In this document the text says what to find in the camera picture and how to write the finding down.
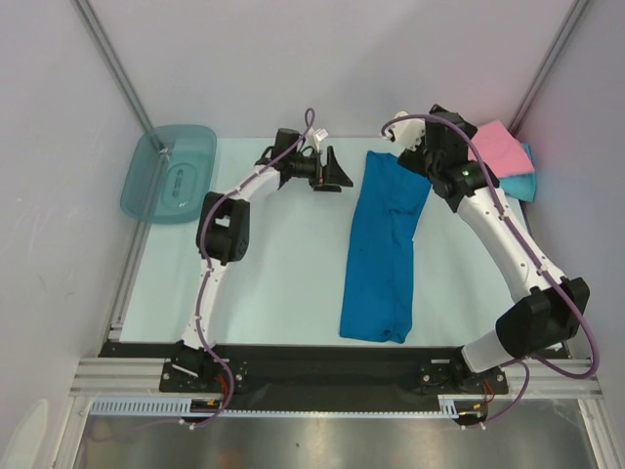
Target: white cable tie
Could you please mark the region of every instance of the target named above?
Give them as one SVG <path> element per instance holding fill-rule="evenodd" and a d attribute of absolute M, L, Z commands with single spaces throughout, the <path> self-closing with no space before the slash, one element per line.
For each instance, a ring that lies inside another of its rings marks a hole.
<path fill-rule="evenodd" d="M 510 218 L 510 209 L 504 208 L 504 211 L 499 214 L 499 220 L 503 221 L 504 218 Z"/>

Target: metal floor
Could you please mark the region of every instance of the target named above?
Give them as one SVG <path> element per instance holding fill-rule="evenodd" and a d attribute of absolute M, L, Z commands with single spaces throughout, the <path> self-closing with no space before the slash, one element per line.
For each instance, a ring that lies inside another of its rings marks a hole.
<path fill-rule="evenodd" d="M 146 422 L 91 417 L 98 437 Z M 163 425 L 89 442 L 75 469 L 596 468 L 577 401 L 526 401 L 486 431 L 449 420 L 218 418 L 190 432 Z"/>

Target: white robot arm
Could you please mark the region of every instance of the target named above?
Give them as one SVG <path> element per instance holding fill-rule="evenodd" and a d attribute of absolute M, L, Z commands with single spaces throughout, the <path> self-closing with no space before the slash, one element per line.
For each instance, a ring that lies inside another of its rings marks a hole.
<path fill-rule="evenodd" d="M 478 235 L 515 302 L 493 330 L 459 349 L 458 373 L 479 375 L 574 336 L 579 320 L 562 295 L 583 314 L 588 285 L 582 278 L 566 278 L 512 213 L 488 166 L 468 159 L 468 144 L 459 131 L 471 139 L 478 129 L 438 105 L 424 119 L 414 117 L 400 112 L 383 136 L 406 148 L 399 164 L 428 178 L 435 193 Z"/>

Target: cable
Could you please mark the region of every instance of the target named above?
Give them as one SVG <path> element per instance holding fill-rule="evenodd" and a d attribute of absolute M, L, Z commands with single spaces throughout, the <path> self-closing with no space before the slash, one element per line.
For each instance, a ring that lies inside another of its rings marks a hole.
<path fill-rule="evenodd" d="M 234 377 L 232 376 L 232 370 L 229 368 L 228 364 L 222 360 L 221 357 L 219 357 L 215 352 L 213 352 L 213 350 L 211 349 L 211 346 L 206 341 L 204 334 L 202 334 L 202 324 L 201 324 L 202 298 L 204 296 L 204 290 L 206 289 L 208 279 L 211 273 L 213 272 L 211 257 L 208 255 L 208 252 L 206 251 L 206 236 L 209 232 L 209 227 L 211 225 L 213 218 L 215 217 L 215 214 L 217 213 L 217 210 L 219 209 L 220 206 L 222 206 L 224 202 L 226 202 L 226 200 L 228 200 L 233 195 L 240 193 L 252 181 L 258 178 L 261 174 L 263 174 L 265 171 L 270 169 L 272 166 L 277 164 L 282 158 L 286 157 L 286 155 L 288 155 L 293 149 L 296 149 L 297 146 L 306 139 L 306 136 L 308 135 L 308 133 L 310 132 L 314 124 L 314 109 L 312 107 L 309 107 L 308 109 L 306 109 L 306 112 L 304 113 L 304 120 L 307 126 L 304 133 L 302 133 L 298 137 L 298 139 L 288 149 L 283 151 L 276 158 L 274 158 L 268 164 L 263 166 L 260 170 L 254 172 L 245 181 L 243 181 L 240 184 L 240 186 L 222 195 L 221 198 L 219 198 L 217 202 L 215 202 L 215 204 L 208 211 L 208 214 L 206 215 L 206 218 L 204 219 L 204 222 L 202 223 L 202 228 L 201 228 L 200 236 L 199 236 L 199 250 L 202 254 L 202 257 L 206 260 L 208 270 L 206 271 L 206 275 L 204 276 L 204 279 L 202 280 L 202 283 L 199 288 L 199 292 L 197 293 L 197 300 L 195 301 L 195 328 L 197 329 L 197 335 L 199 337 L 199 340 L 204 350 L 209 355 L 211 355 L 211 357 L 213 357 L 213 359 L 215 359 L 215 361 L 218 364 L 220 364 L 222 368 L 224 369 L 224 371 L 226 372 L 226 375 L 228 376 L 228 381 L 229 381 L 229 390 L 228 390 L 228 394 L 226 395 L 226 398 L 224 399 L 223 404 L 215 411 L 215 413 L 213 413 L 210 417 L 208 417 L 206 420 L 202 421 L 201 423 L 196 424 L 195 428 L 201 428 L 201 427 L 208 425 L 208 423 L 212 419 L 216 418 L 220 413 L 222 413 L 228 407 L 230 400 L 232 399 L 232 394 L 234 393 Z"/>
<path fill-rule="evenodd" d="M 272 166 L 274 166 L 278 161 L 280 161 L 282 158 L 284 158 L 287 154 L 289 154 L 293 149 L 295 149 L 297 147 L 297 145 L 299 145 L 300 143 L 303 143 L 304 140 L 306 139 L 306 136 L 308 135 L 308 133 L 310 132 L 310 130 L 313 127 L 314 124 L 314 109 L 312 107 L 309 107 L 308 109 L 306 109 L 306 112 L 304 114 L 304 120 L 306 122 L 306 130 L 304 131 L 304 133 L 302 133 L 300 135 L 300 137 L 298 138 L 298 140 L 291 145 L 288 149 L 286 149 L 283 153 L 281 153 L 280 155 L 278 155 L 276 158 L 274 158 L 270 163 L 268 163 L 267 165 L 263 166 L 259 171 L 255 172 L 254 174 L 252 174 L 250 177 L 248 177 L 245 181 L 243 181 L 243 183 L 241 183 L 241 185 L 236 188 L 233 191 L 230 191 L 228 193 L 225 193 L 216 203 L 215 205 L 213 205 L 213 207 L 209 210 L 208 215 L 206 216 L 206 219 L 204 220 L 204 223 L 202 224 L 202 229 L 200 232 L 200 246 L 199 246 L 199 250 L 202 254 L 202 257 L 206 260 L 206 263 L 208 264 L 208 271 L 206 272 L 206 275 L 204 276 L 204 279 L 202 280 L 202 283 L 200 285 L 199 291 L 197 293 L 197 299 L 195 300 L 195 328 L 197 329 L 197 335 L 199 336 L 199 340 L 202 344 L 202 347 L 204 348 L 204 350 L 213 358 L 213 360 L 215 362 L 217 362 L 218 364 L 220 364 L 222 366 L 222 368 L 224 369 L 224 371 L 226 372 L 226 375 L 228 376 L 228 381 L 229 383 L 226 383 L 226 381 L 224 380 L 223 377 L 222 378 L 222 390 L 226 390 L 226 395 L 224 396 L 224 401 L 222 403 L 222 405 L 217 408 L 215 410 L 215 412 L 213 412 L 212 415 L 210 415 L 208 418 L 206 418 L 205 420 L 199 422 L 199 423 L 191 423 L 190 425 L 188 425 L 189 430 L 193 430 L 194 428 L 202 428 L 205 427 L 206 425 L 208 425 L 208 423 L 213 420 L 214 418 L 216 418 L 219 414 L 221 414 L 229 405 L 230 400 L 232 399 L 232 394 L 234 393 L 234 376 L 232 375 L 232 370 L 230 369 L 230 367 L 228 366 L 228 364 L 220 357 L 218 356 L 213 349 L 210 347 L 210 345 L 207 343 L 206 338 L 204 337 L 204 335 L 202 334 L 202 327 L 201 327 L 201 306 L 202 306 L 202 297 L 204 296 L 204 290 L 206 289 L 206 284 L 208 283 L 208 278 L 210 277 L 210 274 L 212 272 L 212 264 L 211 264 L 211 258 L 208 255 L 208 252 L 206 252 L 206 235 L 209 231 L 209 226 L 210 226 L 210 222 L 213 219 L 213 217 L 215 216 L 215 213 L 217 212 L 217 209 L 226 201 L 228 200 L 231 196 L 235 195 L 236 193 L 240 193 L 248 184 L 250 184 L 252 181 L 254 181 L 256 178 L 258 178 L 261 174 L 263 174 L 265 171 L 267 171 L 269 168 L 271 168 Z M 267 148 L 265 150 L 266 154 L 269 150 L 271 149 L 271 147 Z M 162 424 L 166 424 L 166 423 L 176 423 L 176 424 L 184 424 L 184 420 L 183 419 L 179 419 L 179 418 L 161 418 L 158 420 L 154 420 L 148 423 L 144 423 L 142 425 L 137 425 L 135 427 L 129 428 L 123 432 L 119 432 L 113 435 L 109 435 L 108 437 L 103 437 L 103 438 L 98 438 L 95 435 L 93 435 L 93 431 L 91 431 L 92 429 L 90 429 L 90 439 L 95 442 L 95 443 L 106 443 L 106 442 L 111 442 L 113 440 L 120 440 L 122 438 L 128 437 L 130 435 L 133 435 L 134 433 L 144 430 L 146 428 L 150 428 L 150 427 L 155 427 L 158 425 L 162 425 Z"/>
<path fill-rule="evenodd" d="M 517 405 L 518 403 L 521 402 L 522 397 L 525 395 L 525 392 L 527 391 L 527 386 L 529 385 L 529 366 L 527 366 L 527 364 L 525 362 L 518 362 L 518 361 L 507 362 L 507 363 L 502 364 L 501 366 L 502 367 L 509 366 L 511 364 L 514 364 L 514 363 L 520 364 L 525 369 L 525 379 L 523 381 L 523 385 L 521 386 L 521 390 L 519 391 L 519 393 L 517 394 L 515 399 L 512 401 L 512 403 L 510 405 L 508 405 L 506 408 L 504 408 L 497 415 L 494 415 L 494 416 L 492 416 L 490 418 L 487 418 L 486 420 L 484 420 L 481 423 L 477 423 L 475 425 L 469 425 L 467 428 L 483 428 L 482 425 L 484 423 L 490 423 L 490 422 L 494 422 L 495 420 L 499 420 L 504 415 L 510 413 L 510 411 L 515 407 L 515 405 Z"/>
<path fill-rule="evenodd" d="M 484 160 L 481 158 L 478 148 L 471 141 L 471 138 L 453 122 L 445 118 L 439 117 L 437 115 L 431 115 L 431 114 L 407 114 L 407 115 L 403 115 L 400 117 L 396 117 L 395 119 L 391 119 L 390 121 L 388 121 L 386 124 L 382 126 L 382 135 L 383 136 L 386 135 L 386 130 L 391 125 L 404 121 L 404 120 L 410 120 L 410 119 L 423 119 L 423 120 L 427 120 L 430 122 L 443 124 L 449 127 L 454 132 L 456 132 L 462 138 L 462 140 L 466 142 L 466 144 L 469 146 L 469 148 L 473 152 L 473 155 L 476 157 L 476 161 L 478 162 L 479 169 L 484 175 L 484 179 L 486 180 L 486 185 L 488 186 L 488 191 L 490 192 L 490 196 L 495 204 L 495 207 L 497 208 L 497 211 L 499 212 L 500 217 L 502 218 L 502 220 L 504 221 L 504 223 L 506 224 L 510 232 L 513 234 L 513 236 L 517 239 L 517 241 L 519 242 L 519 244 L 521 245 L 525 253 L 527 253 L 531 261 L 534 263 L 534 266 L 536 267 L 536 269 L 541 269 L 542 263 L 538 255 L 533 251 L 533 249 L 527 243 L 527 241 L 523 238 L 521 232 L 517 229 L 513 221 L 506 214 L 504 205 L 501 203 L 501 200 L 499 200 L 499 196 L 497 195 L 495 186 L 492 180 L 490 179 L 490 174 L 488 173 L 488 170 L 486 169 L 486 164 L 484 163 Z M 591 330 L 590 325 L 588 324 L 588 322 L 586 322 L 582 313 L 579 311 L 579 308 L 577 308 L 577 305 L 573 303 L 573 300 L 571 300 L 568 297 L 568 295 L 560 287 L 558 282 L 551 276 L 551 274 L 548 271 L 543 271 L 542 275 L 547 280 L 547 282 L 554 288 L 554 290 L 560 295 L 560 297 L 564 300 L 568 308 L 570 308 L 570 310 L 573 312 L 573 314 L 575 315 L 575 318 L 578 320 L 579 324 L 581 325 L 582 330 L 586 334 L 586 337 L 588 338 L 588 343 L 590 344 L 590 350 L 591 350 L 591 366 L 590 368 L 588 368 L 588 370 L 586 370 L 583 373 L 571 373 L 535 354 L 532 354 L 531 357 L 545 364 L 550 369 L 568 378 L 573 378 L 573 379 L 589 378 L 597 372 L 597 369 L 599 368 L 599 363 L 600 363 L 599 346 L 597 344 L 597 340 L 595 339 L 595 335 L 593 334 L 593 331 Z"/>
<path fill-rule="evenodd" d="M 488 398 L 488 393 L 490 393 L 490 399 L 487 399 L 486 403 L 487 404 L 492 403 L 495 400 L 495 390 L 490 385 L 490 381 L 488 380 L 484 381 L 483 388 L 484 388 L 484 395 L 486 396 L 486 398 Z"/>

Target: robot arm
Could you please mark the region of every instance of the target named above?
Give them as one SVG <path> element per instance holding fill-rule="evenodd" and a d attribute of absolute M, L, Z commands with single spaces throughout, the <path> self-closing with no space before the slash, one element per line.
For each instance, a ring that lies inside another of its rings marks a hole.
<path fill-rule="evenodd" d="M 452 122 L 469 138 L 478 130 L 459 114 L 440 106 L 434 106 L 430 115 Z M 493 330 L 459 350 L 458 379 L 476 376 L 573 337 L 579 321 L 543 274 L 548 272 L 556 279 L 582 313 L 590 296 L 588 285 L 582 278 L 566 278 L 538 248 L 510 211 L 499 181 L 486 165 L 504 207 L 504 214 L 499 213 L 481 167 L 468 159 L 467 143 L 448 126 L 430 120 L 403 120 L 389 126 L 385 133 L 385 137 L 406 148 L 399 164 L 427 177 L 435 193 L 478 235 L 515 302 Z M 524 244 L 540 259 L 539 269 L 523 248 Z"/>
<path fill-rule="evenodd" d="M 278 191 L 291 178 L 308 179 L 311 188 L 316 192 L 340 192 L 341 187 L 350 188 L 354 185 L 339 165 L 332 147 L 326 150 L 326 164 L 321 163 L 318 136 L 319 133 L 312 135 L 314 144 L 313 147 L 309 147 L 310 154 L 304 154 L 304 151 L 308 151 L 307 149 L 293 149 L 273 167 L 266 168 L 268 163 L 293 147 L 300 138 L 300 133 L 295 130 L 279 129 L 274 145 L 265 150 L 257 161 L 252 175 L 232 190 L 224 192 L 232 193 L 232 195 L 217 209 L 210 220 L 204 239 L 204 248 L 211 258 L 211 267 L 202 263 L 199 283 L 206 275 L 210 274 L 210 277 L 202 295 L 200 319 L 198 321 L 195 313 L 192 313 L 183 334 L 183 345 L 187 348 L 202 350 L 202 343 L 197 332 L 198 325 L 207 343 L 210 346 L 215 344 L 215 337 L 211 335 L 214 327 L 210 326 L 213 310 L 220 285 L 228 274 L 230 263 L 240 261 L 247 251 L 252 205 L 257 206 L 265 197 Z M 198 248 L 202 242 L 201 231 L 204 221 L 224 193 L 209 192 L 204 198 L 195 240 Z M 196 370 L 193 370 L 194 366 L 181 362 L 172 362 L 172 366 L 191 375 L 198 374 Z"/>

